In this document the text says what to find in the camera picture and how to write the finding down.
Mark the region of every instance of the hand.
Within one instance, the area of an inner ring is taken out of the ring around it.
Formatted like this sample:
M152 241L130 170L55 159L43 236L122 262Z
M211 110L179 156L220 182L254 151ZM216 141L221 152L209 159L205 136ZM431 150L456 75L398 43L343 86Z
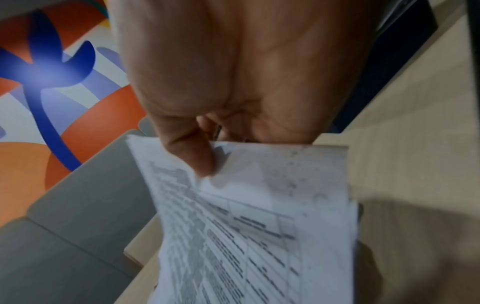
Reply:
M164 147L212 174L209 135L312 143L355 85L381 0L114 0L114 35Z

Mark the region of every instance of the blue flower shape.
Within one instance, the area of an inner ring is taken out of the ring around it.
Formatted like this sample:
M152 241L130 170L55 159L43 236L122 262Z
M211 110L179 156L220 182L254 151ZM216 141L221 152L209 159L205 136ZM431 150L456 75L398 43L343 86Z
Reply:
M70 171L81 163L65 145L45 113L41 90L76 85L93 70L95 50L85 41L68 61L62 62L62 42L48 17L40 10L31 15L28 47L33 64L0 48L0 77L23 85L28 107L43 140L55 157Z

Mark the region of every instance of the stack of paper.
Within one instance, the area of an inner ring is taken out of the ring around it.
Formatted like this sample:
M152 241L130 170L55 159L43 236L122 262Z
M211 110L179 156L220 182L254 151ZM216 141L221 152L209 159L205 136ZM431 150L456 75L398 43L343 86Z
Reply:
M158 139L127 141L163 228L150 303L353 303L345 148L215 143L198 179Z

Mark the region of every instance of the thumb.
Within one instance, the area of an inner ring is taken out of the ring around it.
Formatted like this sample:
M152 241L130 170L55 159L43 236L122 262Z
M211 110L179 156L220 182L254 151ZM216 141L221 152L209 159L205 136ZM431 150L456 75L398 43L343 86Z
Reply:
M213 174L214 157L207 134L196 118L168 116L150 117L163 147L175 155L200 177Z

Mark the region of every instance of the wall mural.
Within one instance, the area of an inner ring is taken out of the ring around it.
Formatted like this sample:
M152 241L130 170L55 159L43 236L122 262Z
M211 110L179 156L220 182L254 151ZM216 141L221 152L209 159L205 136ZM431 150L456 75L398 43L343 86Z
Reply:
M144 116L103 1L0 22L0 226Z

